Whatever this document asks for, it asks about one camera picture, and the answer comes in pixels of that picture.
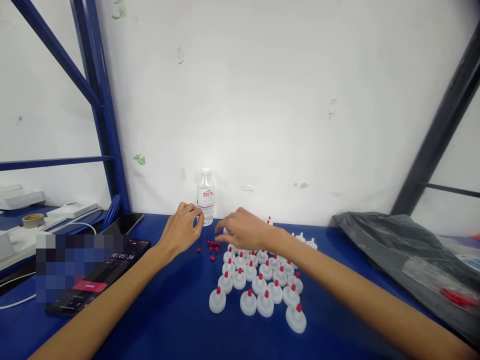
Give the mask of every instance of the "blue metal frame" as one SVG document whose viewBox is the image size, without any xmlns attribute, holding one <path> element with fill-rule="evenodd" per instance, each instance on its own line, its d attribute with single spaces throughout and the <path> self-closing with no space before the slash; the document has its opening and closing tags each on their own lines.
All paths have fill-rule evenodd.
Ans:
<svg viewBox="0 0 480 360">
<path fill-rule="evenodd" d="M 11 1 L 91 104 L 101 156 L 0 162 L 0 171 L 103 162 L 112 199 L 109 210 L 109 214 L 112 215 L 109 220 L 115 220 L 111 217 L 117 216 L 119 207 L 124 214 L 130 213 L 127 180 L 95 0 L 71 0 L 86 78 L 75 66 L 32 2 L 30 0 Z"/>
</svg>

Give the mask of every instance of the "water bottle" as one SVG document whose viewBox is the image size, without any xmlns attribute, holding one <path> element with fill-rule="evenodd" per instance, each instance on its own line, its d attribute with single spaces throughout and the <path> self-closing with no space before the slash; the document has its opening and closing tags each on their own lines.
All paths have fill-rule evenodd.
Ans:
<svg viewBox="0 0 480 360">
<path fill-rule="evenodd" d="M 197 205 L 203 212 L 203 226 L 210 225 L 214 220 L 214 190 L 215 184 L 210 176 L 210 169 L 203 168 L 201 170 L 201 181 L 197 186 Z"/>
</svg>

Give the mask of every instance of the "phone screen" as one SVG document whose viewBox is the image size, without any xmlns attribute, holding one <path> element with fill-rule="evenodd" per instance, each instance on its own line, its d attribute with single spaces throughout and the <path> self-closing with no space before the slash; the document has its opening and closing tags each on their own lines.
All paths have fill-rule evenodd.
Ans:
<svg viewBox="0 0 480 360">
<path fill-rule="evenodd" d="M 143 218 L 144 214 L 142 213 L 122 215 L 101 233 L 102 235 L 127 235 Z"/>
</svg>

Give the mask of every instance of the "tape roll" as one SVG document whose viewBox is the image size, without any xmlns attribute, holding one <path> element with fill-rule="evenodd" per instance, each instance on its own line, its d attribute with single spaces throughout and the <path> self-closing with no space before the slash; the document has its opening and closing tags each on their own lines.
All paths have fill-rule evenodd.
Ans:
<svg viewBox="0 0 480 360">
<path fill-rule="evenodd" d="M 43 214 L 32 214 L 22 217 L 21 222 L 24 228 L 31 229 L 45 224 L 45 218 Z"/>
</svg>

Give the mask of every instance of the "hand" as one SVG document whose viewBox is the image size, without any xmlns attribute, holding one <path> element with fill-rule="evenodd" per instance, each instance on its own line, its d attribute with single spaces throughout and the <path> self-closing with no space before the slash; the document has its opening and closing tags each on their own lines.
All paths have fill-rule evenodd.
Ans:
<svg viewBox="0 0 480 360">
<path fill-rule="evenodd" d="M 221 234 L 215 239 L 233 244 L 238 249 L 270 249 L 271 239 L 277 227 L 262 221 L 242 207 L 232 212 L 216 224 L 215 232 L 226 228 L 229 234 Z"/>
<path fill-rule="evenodd" d="M 204 226 L 204 213 L 195 205 L 181 202 L 176 213 L 168 218 L 163 234 L 153 249 L 166 256 L 168 264 L 187 250 L 200 236 Z"/>
</svg>

